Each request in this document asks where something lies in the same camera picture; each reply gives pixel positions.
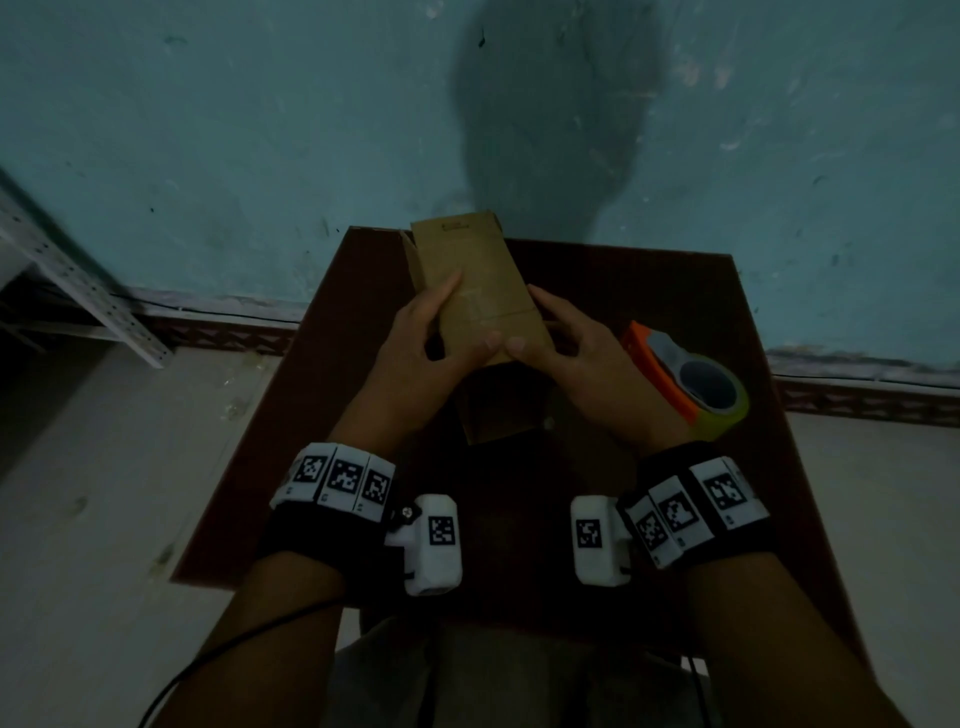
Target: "packing tape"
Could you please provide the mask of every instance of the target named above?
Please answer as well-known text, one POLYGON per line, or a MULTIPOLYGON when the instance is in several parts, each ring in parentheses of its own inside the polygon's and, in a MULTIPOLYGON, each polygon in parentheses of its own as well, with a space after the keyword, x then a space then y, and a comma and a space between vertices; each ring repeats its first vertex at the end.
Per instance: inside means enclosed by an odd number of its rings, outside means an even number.
POLYGON ((632 321, 620 344, 698 439, 716 440, 750 411, 747 390, 733 372, 662 331, 632 321))

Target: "cardboard box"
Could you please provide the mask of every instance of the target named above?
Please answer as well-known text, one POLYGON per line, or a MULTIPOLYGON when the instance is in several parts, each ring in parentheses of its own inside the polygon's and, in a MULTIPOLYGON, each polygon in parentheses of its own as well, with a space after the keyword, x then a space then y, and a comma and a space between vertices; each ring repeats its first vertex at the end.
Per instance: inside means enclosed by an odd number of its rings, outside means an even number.
MULTIPOLYGON (((476 212, 412 226, 403 247, 414 287, 421 291, 463 271, 460 286, 440 312, 440 335, 447 355, 469 347, 485 331, 504 340, 523 336, 553 346, 546 325, 507 250, 492 212, 476 212)), ((544 387, 536 373, 498 353, 469 377, 456 396, 460 420, 471 444, 516 434, 542 422, 544 387)))

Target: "teal wall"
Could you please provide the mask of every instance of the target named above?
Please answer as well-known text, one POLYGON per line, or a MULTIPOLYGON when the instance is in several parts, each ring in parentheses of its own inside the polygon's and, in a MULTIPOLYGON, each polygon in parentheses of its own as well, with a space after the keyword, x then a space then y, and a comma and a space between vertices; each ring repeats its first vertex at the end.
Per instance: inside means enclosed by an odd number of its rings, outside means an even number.
POLYGON ((350 224, 490 206, 733 254, 769 348, 952 365, 958 37, 950 0, 3 0, 0 167, 130 286, 307 301, 350 224))

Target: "fingernail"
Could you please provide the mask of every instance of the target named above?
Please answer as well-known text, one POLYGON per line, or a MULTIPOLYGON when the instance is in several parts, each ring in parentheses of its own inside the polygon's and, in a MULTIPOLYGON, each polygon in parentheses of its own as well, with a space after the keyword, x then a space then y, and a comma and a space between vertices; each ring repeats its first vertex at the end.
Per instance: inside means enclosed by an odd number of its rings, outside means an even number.
POLYGON ((507 351, 510 353, 523 353, 523 348, 527 345, 527 340, 522 336, 511 336, 507 339, 507 351))
POLYGON ((500 348, 500 344, 503 343, 503 334, 499 331, 490 331, 485 337, 484 341, 487 344, 487 348, 491 352, 495 352, 500 348))

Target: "wooden table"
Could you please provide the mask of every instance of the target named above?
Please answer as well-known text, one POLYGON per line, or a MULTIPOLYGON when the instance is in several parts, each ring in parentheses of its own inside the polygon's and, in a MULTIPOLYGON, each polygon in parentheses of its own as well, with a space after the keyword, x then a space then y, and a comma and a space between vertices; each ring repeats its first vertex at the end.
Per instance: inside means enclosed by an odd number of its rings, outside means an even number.
MULTIPOLYGON (((719 444, 766 503, 781 558, 841 638, 866 663, 827 536, 728 255, 508 240, 520 273, 622 331, 631 320, 669 332, 686 349, 736 372, 748 418, 719 444)), ((181 583, 235 588, 250 565, 268 501, 297 452, 322 441, 353 397, 413 296, 397 231, 351 228, 174 574, 181 583)), ((398 555, 361 606, 475 619, 589 639, 679 643, 657 575, 621 589, 574 575, 569 505, 614 494, 634 464, 555 389, 555 426, 470 447, 451 406, 398 457, 398 490, 457 502, 463 584, 441 597, 403 594, 398 555)))

